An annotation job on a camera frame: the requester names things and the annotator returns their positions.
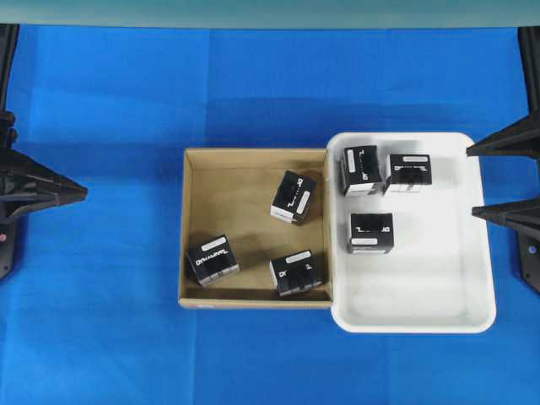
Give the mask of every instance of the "blue tablecloth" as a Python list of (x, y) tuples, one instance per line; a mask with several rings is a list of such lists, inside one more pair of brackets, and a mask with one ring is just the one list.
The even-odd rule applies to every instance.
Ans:
[[(527, 113), (516, 30), (22, 27), (15, 148), (89, 188), (31, 214), (0, 283), (0, 403), (540, 403), (540, 296), (489, 226), (479, 335), (349, 334), (327, 310), (176, 303), (185, 147), (324, 147), (341, 131), (459, 131)], [(486, 203), (540, 189), (482, 159)]]

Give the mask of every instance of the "black box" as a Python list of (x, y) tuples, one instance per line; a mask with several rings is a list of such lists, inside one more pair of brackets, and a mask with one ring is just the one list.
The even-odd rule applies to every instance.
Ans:
[(270, 261), (270, 273), (280, 296), (308, 291), (322, 283), (311, 251)]
[(431, 162), (428, 154), (389, 154), (386, 158), (387, 192), (420, 192), (431, 184)]
[(206, 287), (218, 279), (240, 271), (225, 235), (187, 250), (197, 281)]
[(315, 187), (316, 182), (310, 177), (286, 170), (270, 207), (270, 215), (291, 224), (300, 224), (310, 210)]
[(394, 225), (391, 213), (351, 213), (349, 253), (388, 253), (392, 247)]
[(381, 187), (382, 177), (375, 145), (345, 148), (339, 164), (345, 197), (375, 194)]

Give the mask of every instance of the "white tray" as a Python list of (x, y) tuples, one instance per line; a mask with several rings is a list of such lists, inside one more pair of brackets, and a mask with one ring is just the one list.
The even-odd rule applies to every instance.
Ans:
[[(389, 153), (429, 154), (433, 185), (419, 194), (345, 198), (338, 189), (343, 148), (377, 145)], [(348, 132), (328, 143), (333, 304), (350, 332), (481, 332), (495, 318), (478, 158), (468, 136), (452, 132)], [(347, 252), (351, 213), (393, 213), (395, 247), (386, 255)]]

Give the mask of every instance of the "cardboard box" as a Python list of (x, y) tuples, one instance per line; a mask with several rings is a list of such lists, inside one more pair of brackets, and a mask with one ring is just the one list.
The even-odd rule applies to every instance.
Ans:
[[(302, 226), (268, 212), (276, 185), (292, 170), (317, 182)], [(187, 149), (184, 155), (181, 263), (178, 300), (196, 308), (327, 308), (332, 280), (328, 263), (326, 149)], [(226, 234), (241, 271), (204, 288), (190, 274), (186, 249)], [(311, 250), (323, 284), (279, 297), (268, 263)]]

